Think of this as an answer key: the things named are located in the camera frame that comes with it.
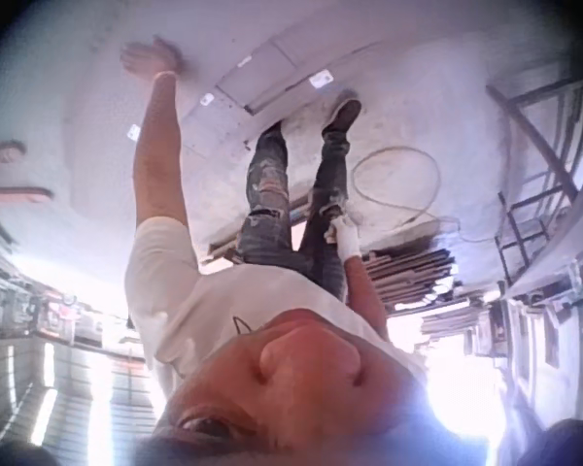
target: metal rack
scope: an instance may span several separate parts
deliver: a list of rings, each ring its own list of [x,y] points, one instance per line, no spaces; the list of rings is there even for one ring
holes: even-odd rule
[[[511,205],[507,205],[505,196],[502,192],[498,194],[498,199],[505,212],[505,217],[503,220],[507,218],[507,222],[515,238],[515,241],[504,244],[502,242],[502,231],[495,236],[495,244],[497,246],[498,255],[500,257],[503,272],[505,274],[505,281],[507,282],[508,286],[511,286],[515,281],[515,277],[511,276],[509,273],[507,262],[505,260],[505,250],[518,247],[525,264],[524,270],[521,271],[522,274],[530,267],[532,263],[532,259],[527,252],[526,244],[541,237],[545,238],[548,242],[550,240],[548,227],[557,217],[565,199],[567,198],[568,202],[572,204],[578,194],[578,189],[574,184],[573,176],[583,155],[583,122],[581,124],[580,134],[577,137],[576,151],[574,153],[572,164],[569,168],[567,167],[567,159],[570,150],[573,148],[572,143],[574,141],[574,132],[577,122],[580,120],[581,115],[583,118],[583,111],[581,107],[583,105],[583,77],[560,80],[512,98],[505,97],[505,95],[503,95],[499,90],[497,90],[496,87],[492,85],[488,85],[486,90],[490,97],[505,112],[505,114],[508,115],[509,118],[514,121],[514,123],[516,123],[519,129],[522,130],[523,133],[529,138],[535,148],[540,152],[542,157],[544,157],[544,160],[549,167],[549,173],[547,173],[546,179],[544,181],[542,192],[535,194],[534,196],[525,200],[515,202]],[[546,141],[544,136],[540,134],[533,123],[525,116],[522,109],[529,105],[554,97],[559,97],[560,102],[563,104],[566,96],[569,93],[572,93],[577,106],[573,108],[571,118],[569,118],[567,121],[564,142],[562,144],[560,154],[558,155],[551,147],[551,145]],[[554,177],[554,180],[552,181],[552,185],[549,188],[548,182],[551,176]],[[538,216],[541,210],[541,203],[546,199],[546,209],[548,210],[551,206],[553,197],[557,194],[560,195],[559,202],[557,202],[552,214],[548,217],[548,220],[544,222],[542,218]],[[540,230],[536,233],[524,237],[518,228],[514,212],[536,202],[539,204],[534,217],[537,217]]]

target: jeans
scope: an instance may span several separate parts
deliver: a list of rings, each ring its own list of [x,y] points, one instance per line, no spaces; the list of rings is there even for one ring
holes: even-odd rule
[[[324,238],[333,212],[348,198],[345,133],[324,135],[322,163],[309,195],[302,243],[292,250],[288,150],[279,130],[263,133],[249,166],[246,197],[250,213],[240,231],[237,252],[245,263],[294,270],[342,300],[346,291],[343,264],[336,245]]]

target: man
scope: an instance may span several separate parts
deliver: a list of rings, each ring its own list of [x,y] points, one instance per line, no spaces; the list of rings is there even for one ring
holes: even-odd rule
[[[125,287],[147,363],[168,398],[157,445],[198,455],[350,447],[406,422],[409,438],[434,442],[423,371],[388,342],[356,227],[340,216],[346,132],[360,102],[344,102],[322,131],[300,250],[291,247],[288,156],[277,123],[260,136],[249,167],[251,211],[238,241],[244,264],[201,276],[180,177],[181,56],[156,38],[127,46],[121,61],[152,83],[134,161],[138,226]],[[331,219],[336,245],[325,240]],[[462,464],[457,454],[451,459]]]

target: white glove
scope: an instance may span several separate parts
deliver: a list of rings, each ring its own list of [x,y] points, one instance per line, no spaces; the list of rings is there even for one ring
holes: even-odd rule
[[[348,216],[338,216],[331,220],[324,237],[330,245],[336,243],[341,262],[350,257],[360,257],[359,230]]]

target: hand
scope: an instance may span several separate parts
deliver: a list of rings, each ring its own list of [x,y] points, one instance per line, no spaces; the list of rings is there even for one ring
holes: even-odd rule
[[[348,216],[338,216],[330,221],[324,237],[329,244],[337,244],[337,255],[341,262],[350,257],[360,257],[359,230]]]
[[[166,41],[154,37],[154,44],[127,44],[121,51],[120,62],[127,72],[146,81],[165,71],[181,74],[183,59],[180,52]]]

